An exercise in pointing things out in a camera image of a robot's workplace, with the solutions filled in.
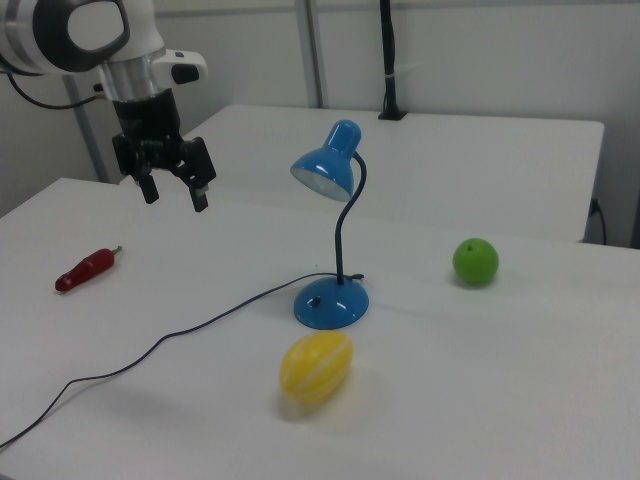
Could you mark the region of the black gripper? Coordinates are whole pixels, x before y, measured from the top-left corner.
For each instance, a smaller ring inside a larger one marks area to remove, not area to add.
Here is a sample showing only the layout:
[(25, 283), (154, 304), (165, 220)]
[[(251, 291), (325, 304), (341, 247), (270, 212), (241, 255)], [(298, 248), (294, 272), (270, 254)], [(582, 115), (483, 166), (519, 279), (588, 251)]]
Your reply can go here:
[(167, 90), (152, 98), (114, 104), (122, 132), (113, 137), (121, 172), (134, 179), (147, 204), (159, 199), (152, 177), (165, 170), (189, 189), (195, 212), (208, 207), (208, 183), (216, 171), (204, 140), (185, 140), (174, 95)]

